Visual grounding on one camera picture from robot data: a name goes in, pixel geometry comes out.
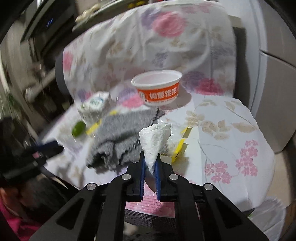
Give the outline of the white tissue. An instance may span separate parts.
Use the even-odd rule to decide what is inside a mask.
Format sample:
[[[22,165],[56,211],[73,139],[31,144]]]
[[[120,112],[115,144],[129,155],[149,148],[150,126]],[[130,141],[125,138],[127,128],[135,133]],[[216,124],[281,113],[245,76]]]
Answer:
[[[151,175],[154,175],[155,163],[159,152],[171,136],[169,123],[157,123],[143,128],[139,132],[139,141],[144,152],[145,163]]]

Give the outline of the green cucumber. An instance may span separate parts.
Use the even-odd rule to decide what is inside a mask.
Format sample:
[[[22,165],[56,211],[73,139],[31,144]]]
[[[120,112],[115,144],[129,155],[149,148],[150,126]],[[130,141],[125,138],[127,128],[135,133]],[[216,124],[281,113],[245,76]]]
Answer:
[[[82,135],[82,134],[85,132],[85,129],[86,129],[86,124],[85,124],[85,122],[83,122],[83,121],[78,121],[78,122],[74,125],[71,134],[72,134],[72,136],[73,136],[74,138],[79,137],[80,135]]]

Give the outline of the orange white paper bowl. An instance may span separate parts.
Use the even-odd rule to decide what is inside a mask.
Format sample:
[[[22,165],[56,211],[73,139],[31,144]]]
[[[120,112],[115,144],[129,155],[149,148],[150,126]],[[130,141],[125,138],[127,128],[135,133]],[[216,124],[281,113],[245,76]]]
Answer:
[[[131,84],[145,105],[163,106],[178,97],[182,75],[175,70],[148,71],[132,78]]]

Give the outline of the white plastic trash bag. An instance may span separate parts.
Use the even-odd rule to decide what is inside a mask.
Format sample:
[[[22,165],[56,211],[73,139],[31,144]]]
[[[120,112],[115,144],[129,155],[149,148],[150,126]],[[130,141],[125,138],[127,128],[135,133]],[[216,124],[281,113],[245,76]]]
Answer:
[[[275,196],[268,196],[255,208],[248,218],[268,237],[279,240],[285,224],[287,211],[283,202]]]

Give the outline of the grey knitted cloth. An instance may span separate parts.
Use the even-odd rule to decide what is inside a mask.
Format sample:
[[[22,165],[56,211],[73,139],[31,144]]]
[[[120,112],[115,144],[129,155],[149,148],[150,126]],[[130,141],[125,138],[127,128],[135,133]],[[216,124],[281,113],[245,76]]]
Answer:
[[[136,162],[142,149],[139,132],[157,123],[163,115],[163,110],[149,108],[105,117],[94,133],[86,166],[115,170]]]

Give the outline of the yellow clear snack wrapper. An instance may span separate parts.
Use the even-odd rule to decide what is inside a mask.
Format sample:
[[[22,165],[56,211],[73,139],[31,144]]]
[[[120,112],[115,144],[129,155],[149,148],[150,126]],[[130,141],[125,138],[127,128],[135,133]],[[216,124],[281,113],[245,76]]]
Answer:
[[[192,127],[171,125],[171,135],[160,151],[161,161],[172,164],[182,156],[187,148],[185,141],[190,135]]]

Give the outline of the white green milk carton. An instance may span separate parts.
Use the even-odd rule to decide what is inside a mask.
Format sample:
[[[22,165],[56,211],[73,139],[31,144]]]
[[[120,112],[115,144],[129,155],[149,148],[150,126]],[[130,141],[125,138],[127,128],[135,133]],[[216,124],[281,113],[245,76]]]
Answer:
[[[99,91],[77,107],[81,118],[87,123],[95,123],[103,117],[110,106],[109,92]]]

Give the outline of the floral tablecloth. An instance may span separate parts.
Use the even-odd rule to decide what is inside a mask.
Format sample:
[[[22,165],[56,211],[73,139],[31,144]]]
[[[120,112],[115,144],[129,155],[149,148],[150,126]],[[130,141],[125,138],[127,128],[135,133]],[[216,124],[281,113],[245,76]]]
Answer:
[[[74,99],[46,136],[65,148],[46,168],[77,188],[137,161],[139,133],[190,182],[213,184],[240,210],[264,201],[274,152],[233,97],[236,46],[219,3],[168,1],[91,27],[64,48],[56,76]]]

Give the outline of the grey white refrigerator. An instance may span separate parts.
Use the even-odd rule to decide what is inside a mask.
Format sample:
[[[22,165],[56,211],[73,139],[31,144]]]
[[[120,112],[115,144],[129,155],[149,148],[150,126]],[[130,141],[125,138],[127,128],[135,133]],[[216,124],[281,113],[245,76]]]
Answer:
[[[271,1],[222,1],[246,30],[249,109],[275,153],[295,133],[295,36]]]

